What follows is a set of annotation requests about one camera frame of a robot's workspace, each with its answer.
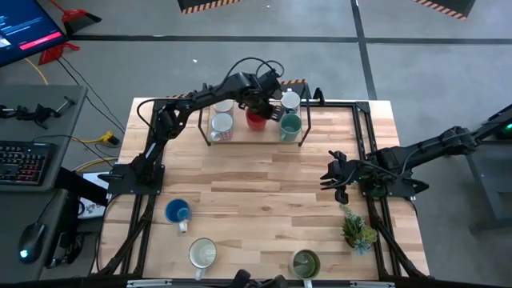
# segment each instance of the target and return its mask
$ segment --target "green mug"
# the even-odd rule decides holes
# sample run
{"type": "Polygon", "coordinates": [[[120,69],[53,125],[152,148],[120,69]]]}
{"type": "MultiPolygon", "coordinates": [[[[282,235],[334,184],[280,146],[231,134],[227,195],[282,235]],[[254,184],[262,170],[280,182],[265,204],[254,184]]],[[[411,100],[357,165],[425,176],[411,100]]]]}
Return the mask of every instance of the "green mug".
{"type": "Polygon", "coordinates": [[[296,139],[302,128],[302,120],[296,114],[287,114],[281,118],[281,141],[296,139]]]}
{"type": "Polygon", "coordinates": [[[290,271],[304,281],[305,288],[312,288],[311,280],[320,272],[320,258],[311,250],[300,250],[291,255],[290,271]]]}

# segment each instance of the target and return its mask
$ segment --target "computer screen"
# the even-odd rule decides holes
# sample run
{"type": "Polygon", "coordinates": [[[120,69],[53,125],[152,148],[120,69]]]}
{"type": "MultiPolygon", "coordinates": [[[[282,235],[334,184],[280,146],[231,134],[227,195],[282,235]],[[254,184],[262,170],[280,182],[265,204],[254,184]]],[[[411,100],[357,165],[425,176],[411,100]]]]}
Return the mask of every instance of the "computer screen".
{"type": "Polygon", "coordinates": [[[0,0],[0,67],[65,41],[67,37],[35,0],[0,0]]]}

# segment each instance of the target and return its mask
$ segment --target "concrete floor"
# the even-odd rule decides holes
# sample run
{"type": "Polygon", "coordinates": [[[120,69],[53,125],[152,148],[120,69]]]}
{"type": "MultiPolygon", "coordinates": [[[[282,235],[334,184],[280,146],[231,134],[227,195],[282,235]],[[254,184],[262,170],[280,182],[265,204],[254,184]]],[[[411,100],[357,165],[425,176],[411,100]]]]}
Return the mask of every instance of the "concrete floor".
{"type": "MultiPolygon", "coordinates": [[[[104,18],[88,34],[181,36],[356,37],[350,0],[245,0],[181,15],[169,0],[61,0],[104,18]]],[[[372,38],[512,38],[505,11],[509,0],[478,0],[467,21],[437,13],[408,0],[359,0],[362,25],[372,38]]],[[[55,17],[55,8],[43,3],[55,17]]],[[[158,97],[220,82],[237,60],[247,56],[279,60],[286,79],[307,78],[327,98],[368,99],[357,43],[326,42],[77,42],[66,58],[80,71],[122,122],[132,98],[158,97]]],[[[391,100],[401,144],[440,134],[454,125],[475,128],[510,104],[512,46],[368,45],[378,99],[391,100]]],[[[252,70],[246,63],[239,70],[252,70]]],[[[51,84],[74,82],[58,63],[42,67],[51,84]]],[[[0,69],[0,85],[40,84],[25,62],[0,69]]],[[[96,138],[112,129],[85,105],[75,136],[96,138]]],[[[71,144],[64,166],[94,155],[71,144]]],[[[436,278],[512,286],[512,233],[478,235],[468,225],[489,217],[482,192],[475,188],[464,158],[444,158],[417,168],[415,177],[430,184],[418,196],[418,219],[426,258],[436,278]]],[[[86,274],[92,246],[68,271],[47,277],[86,274]]]]}

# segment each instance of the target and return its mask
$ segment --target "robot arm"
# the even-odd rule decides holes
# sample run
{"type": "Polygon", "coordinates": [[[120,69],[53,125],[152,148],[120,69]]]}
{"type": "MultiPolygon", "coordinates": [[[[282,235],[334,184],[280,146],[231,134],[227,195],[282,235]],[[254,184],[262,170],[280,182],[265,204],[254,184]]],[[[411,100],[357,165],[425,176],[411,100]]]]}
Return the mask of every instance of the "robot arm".
{"type": "Polygon", "coordinates": [[[229,76],[217,86],[203,84],[201,91],[189,93],[184,98],[148,100],[147,102],[166,101],[166,104],[155,112],[156,123],[154,127],[151,127],[152,143],[144,152],[135,157],[132,163],[116,165],[110,174],[100,175],[100,178],[108,182],[135,178],[136,184],[150,185],[156,175],[155,162],[167,142],[175,139],[185,129],[189,116],[197,110],[227,99],[238,102],[240,109],[247,108],[253,114],[279,121],[283,114],[282,108],[270,104],[272,98],[277,99],[277,95],[280,95],[275,93],[281,89],[278,77],[279,75],[274,70],[260,77],[255,74],[237,73],[229,76]]]}
{"type": "Polygon", "coordinates": [[[363,196],[412,197],[429,188],[428,184],[412,179],[412,169],[442,156],[468,155],[475,152],[480,141],[512,121],[512,109],[500,111],[476,131],[470,132],[459,126],[441,135],[411,146],[384,148],[370,153],[363,160],[346,160],[340,152],[332,152],[335,160],[328,165],[322,176],[326,189],[335,189],[335,199],[347,204],[346,185],[358,182],[363,196]]]}

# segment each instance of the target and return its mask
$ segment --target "mug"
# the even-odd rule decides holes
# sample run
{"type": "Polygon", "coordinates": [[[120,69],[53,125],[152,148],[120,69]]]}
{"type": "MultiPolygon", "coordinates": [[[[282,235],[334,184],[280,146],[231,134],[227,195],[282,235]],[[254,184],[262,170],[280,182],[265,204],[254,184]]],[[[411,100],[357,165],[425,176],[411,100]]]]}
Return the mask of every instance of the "mug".
{"type": "Polygon", "coordinates": [[[287,114],[281,118],[281,141],[291,142],[296,139],[302,128],[302,120],[296,114],[287,114]]]}
{"type": "Polygon", "coordinates": [[[296,114],[301,105],[301,97],[288,88],[286,92],[282,92],[281,105],[286,114],[296,114]]]}
{"type": "Polygon", "coordinates": [[[311,250],[300,250],[291,255],[290,272],[304,281],[305,288],[312,288],[311,280],[320,272],[320,258],[311,250]]]}
{"type": "Polygon", "coordinates": [[[233,137],[233,124],[233,116],[228,113],[219,113],[215,115],[215,117],[211,119],[211,127],[213,129],[210,135],[211,140],[231,140],[233,137]]]}
{"type": "Polygon", "coordinates": [[[263,131],[266,125],[266,119],[256,114],[252,114],[249,110],[246,111],[246,120],[249,128],[255,131],[263,131]]]}
{"type": "Polygon", "coordinates": [[[167,204],[165,212],[167,221],[178,223],[179,230],[185,233],[191,215],[189,204],[183,199],[175,199],[167,204]]]}
{"type": "Polygon", "coordinates": [[[189,249],[189,260],[196,267],[195,279],[201,280],[206,268],[214,264],[217,257],[217,247],[215,243],[208,238],[199,238],[189,249]]]}
{"type": "Polygon", "coordinates": [[[231,99],[224,100],[222,102],[214,104],[214,109],[216,113],[228,113],[233,116],[233,103],[234,101],[231,99]]]}

